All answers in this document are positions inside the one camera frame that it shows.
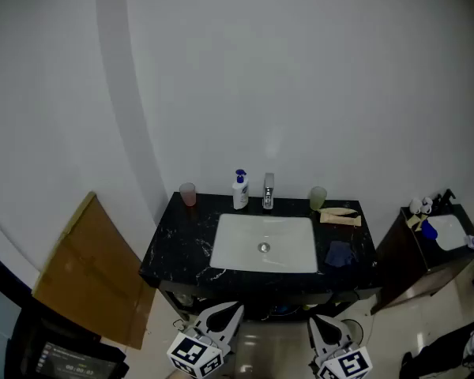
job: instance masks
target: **marble pattern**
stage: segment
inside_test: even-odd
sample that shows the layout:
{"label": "marble pattern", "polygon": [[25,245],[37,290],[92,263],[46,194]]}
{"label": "marble pattern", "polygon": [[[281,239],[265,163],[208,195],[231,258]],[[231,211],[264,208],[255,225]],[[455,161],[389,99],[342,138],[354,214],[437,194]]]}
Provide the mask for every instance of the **marble pattern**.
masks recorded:
{"label": "marble pattern", "polygon": [[[360,291],[380,286],[375,249],[365,216],[358,201],[327,201],[326,207],[353,208],[362,215],[362,227],[321,224],[318,212],[309,208],[308,200],[274,199],[271,216],[304,216],[311,218],[318,257],[314,274],[279,274],[223,270],[209,266],[218,220],[223,213],[263,215],[261,198],[251,197],[245,209],[234,210],[230,196],[198,194],[197,204],[187,208],[174,193],[152,238],[142,262],[141,275],[153,286],[162,281],[182,284],[182,292],[206,297],[239,294],[330,294],[338,291]],[[349,242],[358,262],[343,268],[324,263],[333,240]]]}

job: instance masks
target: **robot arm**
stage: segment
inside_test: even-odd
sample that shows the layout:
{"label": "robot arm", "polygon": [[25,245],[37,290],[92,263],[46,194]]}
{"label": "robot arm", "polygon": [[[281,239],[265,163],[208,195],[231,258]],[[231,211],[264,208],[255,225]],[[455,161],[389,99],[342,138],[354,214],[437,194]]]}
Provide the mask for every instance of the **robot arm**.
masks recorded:
{"label": "robot arm", "polygon": [[[172,364],[202,379],[223,365],[230,340],[243,319],[244,306],[221,303],[204,310],[193,325],[180,332],[168,349]],[[346,324],[314,315],[308,322],[310,345],[316,356],[310,364],[316,378],[362,379],[372,369],[367,349],[352,341]]]}
{"label": "robot arm", "polygon": [[230,352],[230,340],[239,329],[244,306],[237,302],[209,307],[193,325],[180,332],[167,355],[174,366],[196,378],[203,378],[223,365]]}
{"label": "robot arm", "polygon": [[317,314],[309,319],[308,329],[316,353],[310,367],[317,378],[362,379],[371,371],[367,349],[353,342],[345,323]]}

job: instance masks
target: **black marble countertop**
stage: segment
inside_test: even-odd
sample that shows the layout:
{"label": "black marble countertop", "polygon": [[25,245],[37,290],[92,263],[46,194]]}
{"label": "black marble countertop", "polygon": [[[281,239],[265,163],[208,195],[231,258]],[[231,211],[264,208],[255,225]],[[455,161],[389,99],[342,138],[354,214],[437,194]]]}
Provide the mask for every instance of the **black marble countertop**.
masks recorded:
{"label": "black marble countertop", "polygon": [[[472,225],[467,213],[465,213],[465,210],[459,204],[452,206],[452,212],[446,209],[445,212],[442,212],[436,216],[455,215],[460,221],[460,225],[464,228],[465,233],[467,235],[474,236],[474,226]],[[401,208],[401,212],[406,221],[412,216],[408,207]],[[461,258],[474,257],[474,250],[469,249],[467,246],[461,246],[453,250],[445,251],[439,247],[435,240],[425,238],[421,231],[414,231],[413,229],[411,232],[414,235],[416,243],[418,244],[419,251],[421,251],[421,254],[423,255],[425,265],[429,270],[437,269],[445,264],[450,263],[451,261],[460,260]]]}
{"label": "black marble countertop", "polygon": [[[151,286],[207,298],[271,298],[286,295],[333,295],[351,292],[367,298],[380,288],[376,252],[365,216],[358,201],[331,201],[325,208],[352,208],[362,216],[362,227],[319,223],[319,213],[309,201],[274,198],[269,216],[304,216],[312,220],[318,271],[316,273],[269,273],[218,269],[209,266],[218,220],[221,214],[264,215],[261,198],[250,197],[249,204],[233,209],[232,197],[198,194],[197,204],[187,208],[174,193],[142,261],[140,274]],[[349,242],[357,262],[334,268],[325,264],[332,241]],[[319,301],[303,297],[297,301]]]}

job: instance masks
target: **tiled floor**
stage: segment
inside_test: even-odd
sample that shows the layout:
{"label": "tiled floor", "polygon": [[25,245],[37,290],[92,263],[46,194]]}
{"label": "tiled floor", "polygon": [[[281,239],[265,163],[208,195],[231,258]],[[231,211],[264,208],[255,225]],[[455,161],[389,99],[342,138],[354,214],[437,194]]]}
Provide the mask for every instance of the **tiled floor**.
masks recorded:
{"label": "tiled floor", "polygon": [[[357,320],[363,326],[363,344],[367,345],[374,365],[369,379],[398,378],[400,361],[406,351],[415,354],[439,336],[474,321],[473,271],[474,263],[435,296],[383,310],[375,317],[369,313],[374,298],[357,302],[339,316]],[[126,349],[126,362],[130,366],[127,379],[164,379],[173,371],[165,351],[177,334],[171,325],[176,319],[174,310],[158,293],[142,350]],[[227,366],[234,370],[235,379],[314,378],[307,366],[314,352],[305,324],[245,323],[236,350],[235,366]],[[464,370],[437,376],[439,379],[464,377],[467,377]]]}

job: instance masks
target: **blue cloth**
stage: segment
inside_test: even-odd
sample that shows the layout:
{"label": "blue cloth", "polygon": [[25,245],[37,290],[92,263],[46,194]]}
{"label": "blue cloth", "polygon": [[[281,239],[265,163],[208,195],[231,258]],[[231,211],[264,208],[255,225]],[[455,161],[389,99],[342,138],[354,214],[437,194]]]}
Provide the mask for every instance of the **blue cloth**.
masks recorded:
{"label": "blue cloth", "polygon": [[425,238],[429,238],[430,240],[435,240],[437,238],[437,231],[428,223],[428,220],[425,220],[421,224],[421,232]]}
{"label": "blue cloth", "polygon": [[351,246],[346,242],[331,242],[329,252],[326,254],[325,263],[333,267],[350,265],[355,259]]}

